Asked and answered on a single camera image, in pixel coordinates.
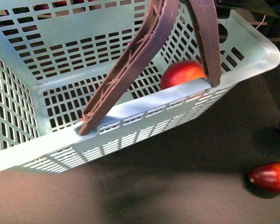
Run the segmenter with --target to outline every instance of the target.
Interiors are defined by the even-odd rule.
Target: red mango
[[[280,162],[272,162],[253,167],[248,172],[252,184],[270,191],[280,192]]]

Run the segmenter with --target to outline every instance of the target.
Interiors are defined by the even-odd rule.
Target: floor
[[[280,66],[196,120],[60,175],[0,172],[0,224],[280,224],[243,174],[280,161]]]

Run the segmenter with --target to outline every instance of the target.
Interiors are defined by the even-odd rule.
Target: brown handle
[[[182,0],[193,21],[205,74],[220,84],[221,66],[216,7],[212,0]],[[87,135],[105,117],[162,48],[176,20],[179,0],[150,0],[142,26],[90,99],[79,133]]]
[[[183,0],[190,12],[204,73],[212,87],[220,84],[221,61],[218,18],[213,0]]]
[[[87,135],[110,111],[162,48],[176,20],[179,0],[150,0],[142,26],[82,112]]]

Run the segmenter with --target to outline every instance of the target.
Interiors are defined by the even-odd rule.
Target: light blue basket
[[[278,49],[232,11],[219,20],[228,31],[221,84],[197,79],[160,91],[170,64],[200,61],[180,4],[160,52],[97,129],[79,136],[85,104],[137,33],[148,1],[45,1],[0,0],[0,171],[82,165],[197,118],[238,82],[280,63]]]

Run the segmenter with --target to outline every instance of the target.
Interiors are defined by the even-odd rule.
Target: shopping basket
[[[0,171],[61,173],[197,118],[238,82],[280,63],[278,49],[236,12],[218,20],[220,84],[166,90],[167,67],[203,63],[184,1],[158,53],[101,122],[83,109],[139,31],[148,0],[0,1]]]

